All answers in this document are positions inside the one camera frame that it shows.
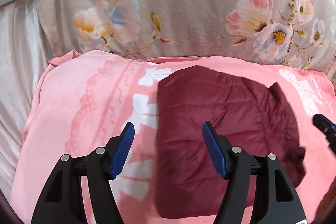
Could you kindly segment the maroon quilted puffer jacket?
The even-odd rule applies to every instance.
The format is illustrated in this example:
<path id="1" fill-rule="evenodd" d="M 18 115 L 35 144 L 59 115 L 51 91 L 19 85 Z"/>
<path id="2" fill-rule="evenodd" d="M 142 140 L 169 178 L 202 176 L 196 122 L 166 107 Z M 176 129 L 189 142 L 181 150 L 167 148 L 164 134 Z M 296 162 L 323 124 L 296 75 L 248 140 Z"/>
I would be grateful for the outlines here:
<path id="1" fill-rule="evenodd" d="M 161 217 L 216 223 L 305 223 L 305 176 L 294 112 L 278 83 L 193 66 L 159 81 L 157 181 Z"/>

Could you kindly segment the pink fleece blanket white bows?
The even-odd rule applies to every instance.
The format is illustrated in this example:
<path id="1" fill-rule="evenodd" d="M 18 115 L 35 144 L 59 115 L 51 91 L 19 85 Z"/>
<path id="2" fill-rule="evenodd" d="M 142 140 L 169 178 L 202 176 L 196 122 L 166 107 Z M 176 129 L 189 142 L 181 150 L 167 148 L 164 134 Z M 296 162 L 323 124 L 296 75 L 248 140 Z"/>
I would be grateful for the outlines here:
<path id="1" fill-rule="evenodd" d="M 71 51 L 56 57 L 39 80 L 23 129 L 10 200 L 21 220 L 30 223 L 42 188 L 61 155 L 88 155 L 131 122 L 135 139 L 122 173 L 111 182 L 113 195 L 126 223 L 167 223 L 154 204 L 157 84 L 194 65 L 265 86 L 280 85 L 297 118 L 299 141 L 306 149 L 306 176 L 297 192 L 307 220 L 313 221 L 335 178 L 335 156 L 311 122 L 316 113 L 335 120 L 334 88 L 323 73 L 229 57 L 135 61 L 102 51 Z"/>

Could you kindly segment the grey floral quilt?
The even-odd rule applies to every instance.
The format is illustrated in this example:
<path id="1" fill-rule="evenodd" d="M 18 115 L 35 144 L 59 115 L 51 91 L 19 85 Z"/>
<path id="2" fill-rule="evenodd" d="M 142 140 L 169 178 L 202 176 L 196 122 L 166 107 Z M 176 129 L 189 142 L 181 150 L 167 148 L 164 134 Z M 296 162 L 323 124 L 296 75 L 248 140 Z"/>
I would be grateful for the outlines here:
<path id="1" fill-rule="evenodd" d="M 225 56 L 335 80 L 335 0 L 35 0 L 54 56 Z"/>

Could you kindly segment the silver satin curtain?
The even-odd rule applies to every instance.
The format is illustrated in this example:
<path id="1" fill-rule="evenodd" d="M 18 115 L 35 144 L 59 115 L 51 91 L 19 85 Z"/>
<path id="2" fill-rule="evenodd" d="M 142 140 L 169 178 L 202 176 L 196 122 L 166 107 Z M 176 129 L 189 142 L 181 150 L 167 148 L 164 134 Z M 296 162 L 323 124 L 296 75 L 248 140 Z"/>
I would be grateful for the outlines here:
<path id="1" fill-rule="evenodd" d="M 34 91 L 51 56 L 34 0 L 1 0 L 1 191 L 7 199 Z"/>

